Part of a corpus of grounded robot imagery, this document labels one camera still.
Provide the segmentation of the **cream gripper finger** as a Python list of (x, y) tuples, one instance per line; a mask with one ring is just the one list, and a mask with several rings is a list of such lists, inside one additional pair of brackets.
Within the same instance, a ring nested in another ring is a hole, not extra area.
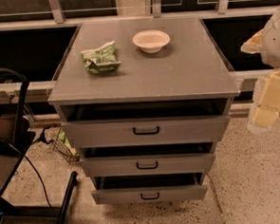
[(280, 115), (280, 69), (260, 77), (253, 90), (248, 129), (257, 135), (271, 129)]
[(257, 31), (252, 38), (243, 43), (241, 51), (249, 54), (260, 53), (262, 49), (261, 42), (263, 33), (263, 29)]

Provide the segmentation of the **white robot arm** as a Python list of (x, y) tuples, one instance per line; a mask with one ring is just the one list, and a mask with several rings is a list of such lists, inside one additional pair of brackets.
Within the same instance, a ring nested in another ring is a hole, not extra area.
[(253, 90), (248, 129), (257, 135), (271, 129), (280, 115), (280, 6), (267, 24), (244, 42), (241, 51), (259, 53), (261, 62), (273, 67), (266, 77), (259, 77)]

